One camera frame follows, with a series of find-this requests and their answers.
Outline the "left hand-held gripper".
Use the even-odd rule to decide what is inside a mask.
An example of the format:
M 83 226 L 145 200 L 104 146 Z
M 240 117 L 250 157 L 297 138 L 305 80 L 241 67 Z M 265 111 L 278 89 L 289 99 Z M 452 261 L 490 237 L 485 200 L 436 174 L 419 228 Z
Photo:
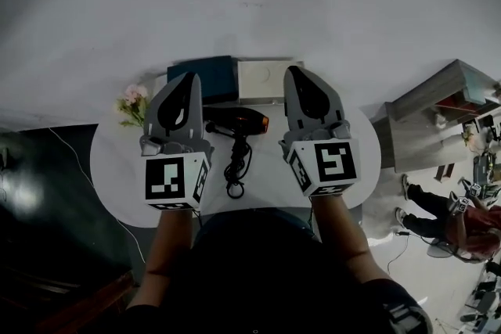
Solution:
M 169 81 L 152 98 L 140 138 L 139 190 L 147 206 L 160 211 L 200 209 L 214 151 L 202 139 L 202 113 L 201 82 L 193 72 Z M 169 138 L 189 140 L 163 141 Z

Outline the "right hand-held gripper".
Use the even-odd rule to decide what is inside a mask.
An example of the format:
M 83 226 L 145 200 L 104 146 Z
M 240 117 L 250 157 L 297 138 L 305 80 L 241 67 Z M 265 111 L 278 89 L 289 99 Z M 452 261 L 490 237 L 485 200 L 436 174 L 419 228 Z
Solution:
M 337 92 L 318 75 L 289 66 L 285 73 L 285 103 L 291 131 L 279 145 L 302 194 L 340 195 L 358 182 L 359 141 L 351 136 Z M 315 124 L 324 125 L 306 129 Z

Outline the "black orange hair dryer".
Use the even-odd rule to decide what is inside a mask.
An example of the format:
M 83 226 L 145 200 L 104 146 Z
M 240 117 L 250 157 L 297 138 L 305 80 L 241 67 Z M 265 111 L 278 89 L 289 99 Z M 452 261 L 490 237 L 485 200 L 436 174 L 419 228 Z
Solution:
M 224 169 L 226 193 L 231 199 L 240 199 L 245 193 L 243 178 L 247 175 L 253 150 L 247 142 L 250 136 L 263 135 L 269 127 L 269 118 L 247 107 L 203 107 L 207 133 L 233 140 L 230 163 Z

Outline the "white round table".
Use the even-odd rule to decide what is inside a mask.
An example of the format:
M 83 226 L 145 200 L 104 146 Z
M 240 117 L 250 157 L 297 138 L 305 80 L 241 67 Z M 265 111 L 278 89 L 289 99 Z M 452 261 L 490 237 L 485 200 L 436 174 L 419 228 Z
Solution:
M 348 207 L 358 207 L 377 185 L 380 144 L 372 124 L 350 94 L 350 87 L 332 71 L 321 70 L 318 75 L 340 95 L 345 116 L 351 125 L 351 135 L 359 141 L 361 179 L 343 194 Z M 269 117 L 270 125 L 266 134 L 249 139 L 253 156 L 243 179 L 245 193 L 242 198 L 230 199 L 225 190 L 223 170 L 229 164 L 232 140 L 221 135 L 204 136 L 215 151 L 200 204 L 203 215 L 250 207 L 308 207 L 309 201 L 303 197 L 278 144 L 288 129 L 283 106 L 257 106 L 256 109 Z M 133 227 L 154 228 L 160 212 L 144 204 L 141 198 L 144 190 L 139 145 L 142 129 L 122 127 L 119 120 L 119 114 L 111 111 L 102 117 L 96 128 L 90 152 L 93 185 L 99 200 L 113 217 Z

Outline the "person's right forearm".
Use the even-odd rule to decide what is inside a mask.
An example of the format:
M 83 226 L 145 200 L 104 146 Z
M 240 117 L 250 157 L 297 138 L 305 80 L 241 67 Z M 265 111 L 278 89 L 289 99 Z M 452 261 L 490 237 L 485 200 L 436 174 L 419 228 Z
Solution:
M 311 204 L 323 244 L 343 260 L 359 282 L 391 279 L 375 261 L 365 233 L 342 196 L 315 196 Z

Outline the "person's left forearm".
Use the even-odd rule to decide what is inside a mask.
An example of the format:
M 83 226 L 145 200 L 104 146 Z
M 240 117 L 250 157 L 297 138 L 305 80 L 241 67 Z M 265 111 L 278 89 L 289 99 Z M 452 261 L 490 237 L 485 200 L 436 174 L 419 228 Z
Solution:
M 173 272 L 190 251 L 193 238 L 191 210 L 164 211 L 159 220 L 142 282 L 128 309 L 148 305 L 159 307 L 171 284 Z

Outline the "pink artificial flower sprig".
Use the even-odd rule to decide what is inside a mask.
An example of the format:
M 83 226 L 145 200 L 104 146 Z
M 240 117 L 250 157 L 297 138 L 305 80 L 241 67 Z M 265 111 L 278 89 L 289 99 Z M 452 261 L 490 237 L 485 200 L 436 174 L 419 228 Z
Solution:
M 116 99 L 114 108 L 121 116 L 122 127 L 143 127 L 146 111 L 150 107 L 150 97 L 144 85 L 131 84 L 124 94 Z

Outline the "dark teal box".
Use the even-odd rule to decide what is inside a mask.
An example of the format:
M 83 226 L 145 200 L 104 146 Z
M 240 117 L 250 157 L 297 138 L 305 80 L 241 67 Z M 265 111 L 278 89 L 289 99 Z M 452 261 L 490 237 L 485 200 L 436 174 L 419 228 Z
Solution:
M 168 67 L 168 81 L 193 72 L 200 78 L 202 103 L 206 105 L 235 102 L 238 97 L 234 60 L 231 56 L 192 59 Z

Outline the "beige box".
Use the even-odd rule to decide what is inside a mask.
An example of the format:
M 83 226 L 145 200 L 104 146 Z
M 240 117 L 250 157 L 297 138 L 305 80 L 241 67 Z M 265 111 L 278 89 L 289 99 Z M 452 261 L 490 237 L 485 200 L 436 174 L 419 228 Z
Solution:
M 305 67 L 299 60 L 239 60 L 236 69 L 240 104 L 283 104 L 283 79 L 289 66 Z

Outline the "grey wooden low cabinet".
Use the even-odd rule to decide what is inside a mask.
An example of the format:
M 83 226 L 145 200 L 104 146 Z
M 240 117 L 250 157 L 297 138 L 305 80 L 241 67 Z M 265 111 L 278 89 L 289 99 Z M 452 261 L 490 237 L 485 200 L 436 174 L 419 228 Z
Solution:
M 471 155 L 462 127 L 437 127 L 435 110 L 430 108 L 397 120 L 394 105 L 386 102 L 372 124 L 380 143 L 383 169 L 407 173 L 460 163 Z

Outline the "person's black shirt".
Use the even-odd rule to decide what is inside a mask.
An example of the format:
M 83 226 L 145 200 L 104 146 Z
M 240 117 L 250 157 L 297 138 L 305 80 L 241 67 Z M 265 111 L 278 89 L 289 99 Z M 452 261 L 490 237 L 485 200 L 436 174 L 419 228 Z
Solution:
M 127 309 L 117 334 L 433 334 L 397 282 L 361 283 L 292 218 L 260 210 L 207 221 L 159 307 Z

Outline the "dark brown wooden furniture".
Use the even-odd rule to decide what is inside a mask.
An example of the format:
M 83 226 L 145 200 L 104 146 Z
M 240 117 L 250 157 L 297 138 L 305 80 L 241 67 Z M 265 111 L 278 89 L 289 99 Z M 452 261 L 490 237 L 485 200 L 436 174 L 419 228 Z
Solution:
M 87 281 L 54 280 L 0 268 L 0 334 L 78 334 L 124 310 L 135 288 L 119 269 Z

